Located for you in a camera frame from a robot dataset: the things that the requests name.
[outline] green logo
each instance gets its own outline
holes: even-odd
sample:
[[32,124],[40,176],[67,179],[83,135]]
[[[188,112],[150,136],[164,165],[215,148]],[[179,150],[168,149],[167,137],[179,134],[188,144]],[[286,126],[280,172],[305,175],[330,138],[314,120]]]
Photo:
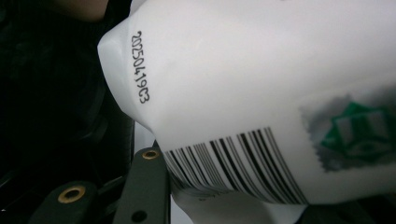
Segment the green logo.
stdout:
[[348,159],[374,162],[395,151],[396,118],[386,108],[350,103],[332,118],[332,128],[321,145]]

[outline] brass grommet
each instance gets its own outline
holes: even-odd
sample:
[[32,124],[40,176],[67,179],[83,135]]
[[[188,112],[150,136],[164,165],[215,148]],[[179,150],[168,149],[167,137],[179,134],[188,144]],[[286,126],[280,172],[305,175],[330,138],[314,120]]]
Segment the brass grommet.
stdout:
[[159,157],[160,153],[155,150],[150,150],[145,153],[143,153],[143,158],[146,160],[154,160],[155,158]]
[[85,194],[85,187],[78,185],[65,189],[58,197],[60,203],[73,203]]

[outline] dark fabric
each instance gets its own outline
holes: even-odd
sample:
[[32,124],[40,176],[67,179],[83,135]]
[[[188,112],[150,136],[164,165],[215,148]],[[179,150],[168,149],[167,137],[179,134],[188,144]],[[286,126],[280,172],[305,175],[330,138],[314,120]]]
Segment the dark fabric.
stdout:
[[96,46],[113,14],[87,23],[36,1],[0,2],[2,166],[38,161],[92,125],[106,89]]

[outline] white plastic bottle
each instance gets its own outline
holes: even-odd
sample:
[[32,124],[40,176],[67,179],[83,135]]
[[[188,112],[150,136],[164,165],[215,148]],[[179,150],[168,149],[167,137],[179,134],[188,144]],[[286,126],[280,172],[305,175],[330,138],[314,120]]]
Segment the white plastic bottle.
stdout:
[[148,0],[99,54],[176,186],[340,203],[396,189],[396,2]]

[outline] barcode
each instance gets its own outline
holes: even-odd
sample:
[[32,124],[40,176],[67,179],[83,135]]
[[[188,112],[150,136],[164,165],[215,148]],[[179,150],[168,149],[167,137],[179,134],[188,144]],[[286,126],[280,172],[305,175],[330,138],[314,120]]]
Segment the barcode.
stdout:
[[167,151],[164,157],[177,182],[202,193],[238,190],[271,203],[307,203],[270,128]]

